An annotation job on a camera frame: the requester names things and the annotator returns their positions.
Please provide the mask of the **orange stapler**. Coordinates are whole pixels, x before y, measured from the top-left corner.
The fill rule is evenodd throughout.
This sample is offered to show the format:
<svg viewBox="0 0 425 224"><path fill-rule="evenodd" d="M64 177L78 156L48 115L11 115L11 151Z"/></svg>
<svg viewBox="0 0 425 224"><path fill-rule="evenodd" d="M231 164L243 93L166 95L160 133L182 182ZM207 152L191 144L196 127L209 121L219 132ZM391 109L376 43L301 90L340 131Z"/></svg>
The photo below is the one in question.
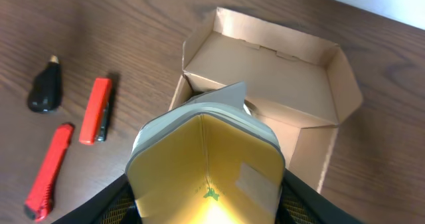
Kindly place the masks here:
<svg viewBox="0 0 425 224"><path fill-rule="evenodd" d="M96 78L87 103L79 142L93 145L102 136L102 120L108 111L108 102L112 90L112 80L109 78Z"/></svg>

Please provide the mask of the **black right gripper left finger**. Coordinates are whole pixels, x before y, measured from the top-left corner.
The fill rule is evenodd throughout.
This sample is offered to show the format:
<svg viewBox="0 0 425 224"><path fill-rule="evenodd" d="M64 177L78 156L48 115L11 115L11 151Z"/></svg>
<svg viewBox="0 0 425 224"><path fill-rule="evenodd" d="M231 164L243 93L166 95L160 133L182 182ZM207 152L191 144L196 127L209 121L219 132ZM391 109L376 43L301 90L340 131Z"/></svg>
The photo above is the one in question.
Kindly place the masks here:
<svg viewBox="0 0 425 224"><path fill-rule="evenodd" d="M125 174L53 224L142 224Z"/></svg>

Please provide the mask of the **yellow sticky note pad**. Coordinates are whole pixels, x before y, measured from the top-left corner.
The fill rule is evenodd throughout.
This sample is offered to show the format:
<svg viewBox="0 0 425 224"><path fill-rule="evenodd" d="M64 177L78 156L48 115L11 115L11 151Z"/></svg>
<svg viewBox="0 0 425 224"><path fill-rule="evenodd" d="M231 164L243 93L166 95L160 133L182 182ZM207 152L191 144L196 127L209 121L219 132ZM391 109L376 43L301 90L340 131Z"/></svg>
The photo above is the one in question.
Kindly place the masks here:
<svg viewBox="0 0 425 224"><path fill-rule="evenodd" d="M273 223L285 159L238 82L146 123L126 176L143 223Z"/></svg>

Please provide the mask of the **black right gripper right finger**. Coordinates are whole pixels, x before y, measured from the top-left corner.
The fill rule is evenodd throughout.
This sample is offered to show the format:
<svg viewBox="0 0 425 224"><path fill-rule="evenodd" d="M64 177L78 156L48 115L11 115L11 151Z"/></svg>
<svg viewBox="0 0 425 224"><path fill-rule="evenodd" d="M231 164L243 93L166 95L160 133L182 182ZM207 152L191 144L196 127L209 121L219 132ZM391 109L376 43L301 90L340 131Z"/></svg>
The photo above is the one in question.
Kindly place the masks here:
<svg viewBox="0 0 425 224"><path fill-rule="evenodd" d="M285 170L276 224L361 224Z"/></svg>

